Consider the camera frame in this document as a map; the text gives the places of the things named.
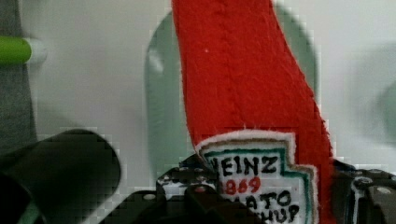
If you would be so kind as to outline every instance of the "felt ketchup bottle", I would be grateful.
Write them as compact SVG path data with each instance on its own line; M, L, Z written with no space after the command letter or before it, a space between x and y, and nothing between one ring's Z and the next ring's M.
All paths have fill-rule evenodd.
M273 223L335 223L328 133L270 0L173 0L188 129L219 190Z

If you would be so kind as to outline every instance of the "white wall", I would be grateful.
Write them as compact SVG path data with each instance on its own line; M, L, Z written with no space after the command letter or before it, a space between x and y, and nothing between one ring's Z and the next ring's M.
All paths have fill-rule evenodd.
M378 106L396 81L396 2L277 2L303 24L318 51L320 106L336 156L396 172L396 144L383 131L386 109ZM40 138L91 127L111 141L123 162L119 194L93 221L132 191L155 186L146 143L144 59L170 0L22 0L21 11L25 35L43 40L49 50L41 66L30 67Z

